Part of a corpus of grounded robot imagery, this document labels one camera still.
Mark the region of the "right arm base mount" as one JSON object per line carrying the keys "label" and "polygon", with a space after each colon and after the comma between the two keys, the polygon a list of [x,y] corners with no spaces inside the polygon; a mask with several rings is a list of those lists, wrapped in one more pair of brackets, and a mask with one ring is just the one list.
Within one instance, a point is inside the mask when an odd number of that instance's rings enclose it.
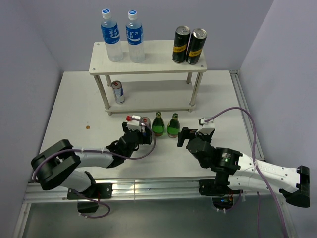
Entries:
{"label": "right arm base mount", "polygon": [[243,190],[232,190],[227,185],[216,184],[216,179],[199,180],[199,194],[210,196],[217,212],[226,213],[234,208],[241,198]]}

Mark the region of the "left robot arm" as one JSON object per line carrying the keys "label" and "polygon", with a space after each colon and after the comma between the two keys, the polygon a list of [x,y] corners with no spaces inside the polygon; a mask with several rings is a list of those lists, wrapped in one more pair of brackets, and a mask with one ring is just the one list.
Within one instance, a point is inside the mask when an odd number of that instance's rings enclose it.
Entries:
{"label": "left robot arm", "polygon": [[74,148],[69,140],[60,140],[32,159],[33,181],[43,190],[63,186],[78,197],[103,195],[91,173],[81,172],[79,168],[116,168],[126,160],[133,160],[132,154],[141,145],[156,146],[154,132],[140,119],[123,122],[122,129],[124,135],[102,149]]}

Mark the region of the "blue-label water bottle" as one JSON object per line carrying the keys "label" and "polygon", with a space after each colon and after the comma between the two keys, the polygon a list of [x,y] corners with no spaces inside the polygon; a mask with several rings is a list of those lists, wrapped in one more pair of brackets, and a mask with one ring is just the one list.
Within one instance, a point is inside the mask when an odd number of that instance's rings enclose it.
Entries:
{"label": "blue-label water bottle", "polygon": [[128,11],[126,38],[131,61],[134,63],[143,62],[145,60],[143,25],[136,10]]}
{"label": "blue-label water bottle", "polygon": [[102,10],[101,31],[110,61],[118,62],[123,59],[123,51],[117,21],[113,19],[111,10]]}

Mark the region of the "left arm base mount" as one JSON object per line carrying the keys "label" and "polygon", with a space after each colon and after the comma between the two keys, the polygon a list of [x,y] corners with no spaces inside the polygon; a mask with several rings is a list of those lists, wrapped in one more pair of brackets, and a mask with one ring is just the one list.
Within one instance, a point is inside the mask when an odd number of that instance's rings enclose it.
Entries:
{"label": "left arm base mount", "polygon": [[[112,196],[112,183],[96,183],[83,192],[74,189],[68,189],[67,200],[77,200],[77,211],[80,216],[89,219],[98,219],[107,216],[110,213],[110,207],[102,202],[103,199],[110,199]],[[104,215],[93,215],[98,208],[103,206],[107,208]]]}

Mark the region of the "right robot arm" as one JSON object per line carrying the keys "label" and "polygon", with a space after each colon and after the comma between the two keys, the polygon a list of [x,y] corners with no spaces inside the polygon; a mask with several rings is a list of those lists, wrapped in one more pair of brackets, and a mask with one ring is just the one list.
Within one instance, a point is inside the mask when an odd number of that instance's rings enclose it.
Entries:
{"label": "right robot arm", "polygon": [[177,146],[186,149],[204,169],[215,172],[215,178],[199,181],[202,196],[224,197],[239,192],[272,192],[282,195],[286,202],[297,207],[310,206],[310,170],[306,166],[287,168],[273,165],[239,151],[213,147],[213,133],[201,134],[196,129],[182,128]]}

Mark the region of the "silver energy can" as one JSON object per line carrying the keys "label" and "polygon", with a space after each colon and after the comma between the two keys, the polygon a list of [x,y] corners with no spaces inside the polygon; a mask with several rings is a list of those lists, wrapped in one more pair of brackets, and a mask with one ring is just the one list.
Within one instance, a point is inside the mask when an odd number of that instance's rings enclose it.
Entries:
{"label": "silver energy can", "polygon": [[125,102],[125,97],[124,97],[122,83],[120,81],[118,81],[118,80],[113,81],[111,83],[111,87],[113,89],[115,101],[118,104],[124,103]]}
{"label": "silver energy can", "polygon": [[151,136],[149,128],[151,127],[151,120],[148,117],[141,117],[141,132],[143,136]]}

